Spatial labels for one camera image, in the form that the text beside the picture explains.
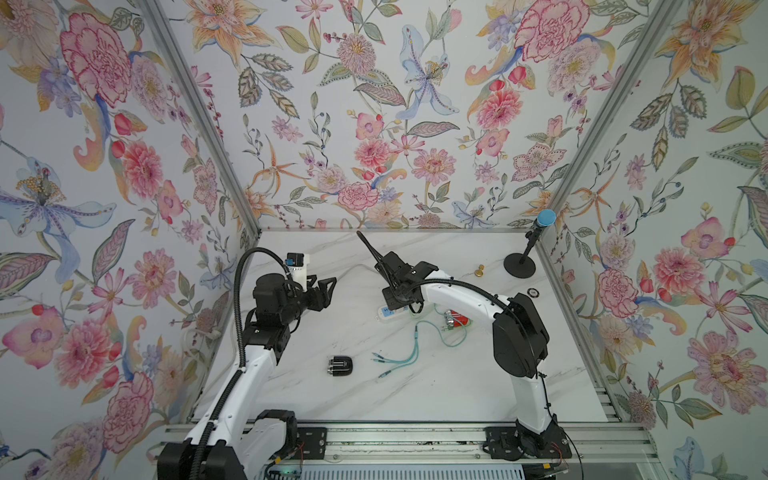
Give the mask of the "white power strip blue sockets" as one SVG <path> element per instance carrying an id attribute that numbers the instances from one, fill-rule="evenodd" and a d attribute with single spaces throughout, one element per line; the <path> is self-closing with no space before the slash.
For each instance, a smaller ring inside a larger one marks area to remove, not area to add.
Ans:
<path id="1" fill-rule="evenodd" d="M 391 323 L 410 318 L 411 316 L 412 312 L 408 306 L 394 310 L 387 306 L 382 306 L 377 310 L 377 318 L 381 323 Z"/>

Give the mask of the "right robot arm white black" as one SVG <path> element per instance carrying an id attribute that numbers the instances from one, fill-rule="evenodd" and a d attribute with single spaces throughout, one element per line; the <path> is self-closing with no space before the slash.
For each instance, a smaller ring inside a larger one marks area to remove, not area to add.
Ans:
<path id="1" fill-rule="evenodd" d="M 491 294 L 431 263 L 422 261 L 412 266 L 394 252 L 383 255 L 362 232 L 357 237 L 387 283 L 382 294 L 389 311 L 408 309 L 419 315 L 431 304 L 446 313 L 491 325 L 494 360 L 513 384 L 516 425 L 523 434 L 542 440 L 555 423 L 539 373 L 539 364 L 548 355 L 550 336 L 531 298 L 522 293 L 514 297 Z"/>

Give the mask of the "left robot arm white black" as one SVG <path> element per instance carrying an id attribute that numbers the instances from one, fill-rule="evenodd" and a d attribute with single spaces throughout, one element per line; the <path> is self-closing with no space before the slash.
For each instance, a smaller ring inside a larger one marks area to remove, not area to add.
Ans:
<path id="1" fill-rule="evenodd" d="M 157 459 L 160 479 L 266 479 L 271 468 L 299 452 L 298 423 L 290 410 L 265 410 L 252 417 L 252 403 L 286 350 L 305 311 L 319 312 L 332 300 L 337 280 L 309 274 L 309 258 L 280 257 L 263 248 L 248 249 L 237 264 L 234 284 L 242 285 L 254 254 L 275 260 L 280 272 L 259 277 L 255 306 L 244 312 L 234 303 L 237 354 L 226 384 L 181 442 L 168 443 Z"/>

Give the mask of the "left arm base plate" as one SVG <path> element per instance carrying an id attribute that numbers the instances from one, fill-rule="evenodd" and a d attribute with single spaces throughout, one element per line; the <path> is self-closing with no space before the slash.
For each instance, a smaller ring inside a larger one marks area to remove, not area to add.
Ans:
<path id="1" fill-rule="evenodd" d="M 290 434 L 285 446 L 272 453 L 269 461 L 277 464 L 287 460 L 324 460 L 328 443 L 328 429 L 299 427 Z"/>

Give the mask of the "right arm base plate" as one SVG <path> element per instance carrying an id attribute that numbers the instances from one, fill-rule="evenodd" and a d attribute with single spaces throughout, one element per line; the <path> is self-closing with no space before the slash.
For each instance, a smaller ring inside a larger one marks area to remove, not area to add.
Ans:
<path id="1" fill-rule="evenodd" d="M 517 461 L 520 459 L 565 460 L 573 457 L 565 431 L 551 423 L 543 432 L 513 426 L 486 427 L 482 450 L 492 459 Z"/>

